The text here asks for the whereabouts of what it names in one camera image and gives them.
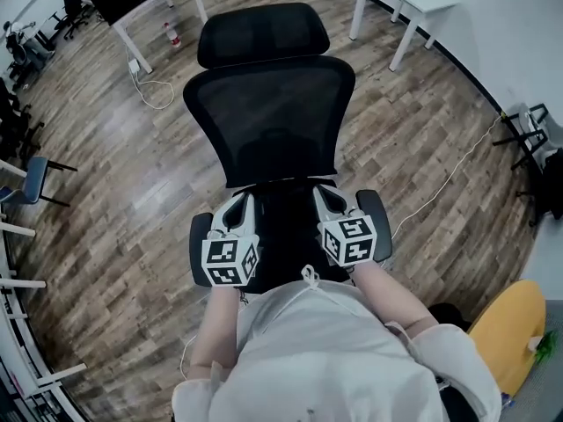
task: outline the plastic bottle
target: plastic bottle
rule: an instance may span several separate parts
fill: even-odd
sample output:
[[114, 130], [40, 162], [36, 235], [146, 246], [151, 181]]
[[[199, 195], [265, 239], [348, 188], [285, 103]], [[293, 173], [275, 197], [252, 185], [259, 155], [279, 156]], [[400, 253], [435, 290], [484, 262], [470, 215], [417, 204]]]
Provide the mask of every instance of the plastic bottle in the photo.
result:
[[182, 44], [182, 41], [179, 39], [176, 30], [174, 30], [168, 22], [165, 23], [165, 31], [172, 46], [178, 48]]

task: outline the laminate flooring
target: laminate flooring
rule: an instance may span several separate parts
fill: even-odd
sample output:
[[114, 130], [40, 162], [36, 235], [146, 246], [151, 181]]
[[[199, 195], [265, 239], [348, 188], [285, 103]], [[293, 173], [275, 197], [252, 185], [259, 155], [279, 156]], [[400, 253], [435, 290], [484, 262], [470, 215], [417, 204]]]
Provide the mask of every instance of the laminate flooring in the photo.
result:
[[[368, 3], [361, 34], [347, 34], [355, 0], [203, 0], [209, 15], [258, 4], [306, 2], [329, 33], [329, 54], [349, 62], [357, 79], [340, 131], [336, 181], [354, 193], [379, 191], [395, 230], [428, 201], [496, 114], [472, 83], [415, 35], [400, 70], [388, 65], [405, 31]], [[167, 421], [179, 359], [196, 333], [208, 291], [196, 287], [188, 260], [191, 218], [214, 211], [232, 193], [181, 92], [201, 71], [201, 30], [192, 0], [158, 2], [128, 32], [154, 67], [147, 78], [170, 82], [176, 97], [163, 111], [146, 106], [128, 73], [114, 31], [91, 18], [75, 39], [58, 41], [47, 69], [22, 99], [42, 120], [41, 154], [79, 172], [51, 171], [40, 201], [8, 208], [33, 227], [10, 235], [20, 275], [46, 280], [26, 294], [33, 329], [54, 368], [83, 361], [64, 381], [94, 421]], [[173, 49], [161, 23], [176, 24]], [[168, 86], [143, 86], [164, 105]], [[534, 231], [531, 208], [515, 197], [525, 171], [510, 172], [514, 146], [493, 148], [501, 123], [430, 205], [403, 224], [385, 267], [425, 303], [453, 302], [475, 317], [517, 279]]]

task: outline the person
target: person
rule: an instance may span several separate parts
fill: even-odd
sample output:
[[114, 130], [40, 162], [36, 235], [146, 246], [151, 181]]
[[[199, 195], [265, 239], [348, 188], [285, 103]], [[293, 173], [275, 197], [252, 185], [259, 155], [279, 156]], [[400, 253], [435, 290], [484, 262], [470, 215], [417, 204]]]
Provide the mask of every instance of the person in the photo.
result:
[[14, 54], [14, 47], [16, 44], [20, 45], [26, 51], [26, 59], [33, 64], [37, 71], [41, 71], [45, 67], [47, 58], [40, 53], [33, 40], [28, 39], [23, 44], [20, 43], [21, 39], [24, 37], [24, 30], [33, 26], [35, 26], [35, 22], [31, 22], [27, 25], [20, 24], [19, 22], [5, 22], [4, 32], [6, 35], [6, 48], [8, 48], [11, 54]]
[[211, 289], [172, 395], [176, 422], [499, 420], [501, 393], [473, 341], [377, 263], [355, 266], [356, 287], [310, 266], [302, 275], [240, 314], [237, 289]]

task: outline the mesh backrest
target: mesh backrest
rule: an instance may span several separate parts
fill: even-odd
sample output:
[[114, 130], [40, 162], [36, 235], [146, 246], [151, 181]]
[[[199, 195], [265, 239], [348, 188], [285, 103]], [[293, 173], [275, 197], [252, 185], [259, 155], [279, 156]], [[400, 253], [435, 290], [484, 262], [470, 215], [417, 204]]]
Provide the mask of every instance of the mesh backrest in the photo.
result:
[[201, 31], [198, 63], [205, 69], [321, 55], [330, 41], [308, 4], [271, 4], [225, 12]]
[[223, 165], [228, 187], [336, 173], [334, 149], [355, 73], [317, 56], [201, 73], [184, 100]]

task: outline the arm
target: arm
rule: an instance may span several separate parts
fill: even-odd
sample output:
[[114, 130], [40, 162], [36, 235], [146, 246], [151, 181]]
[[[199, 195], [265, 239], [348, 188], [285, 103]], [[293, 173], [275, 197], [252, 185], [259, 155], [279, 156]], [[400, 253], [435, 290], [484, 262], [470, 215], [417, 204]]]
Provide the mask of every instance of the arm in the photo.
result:
[[195, 339], [188, 380], [209, 378], [213, 361], [227, 369], [237, 363], [238, 302], [238, 289], [211, 288], [208, 306]]
[[384, 324], [397, 322], [411, 338], [438, 325], [424, 304], [376, 262], [356, 265], [350, 276]]

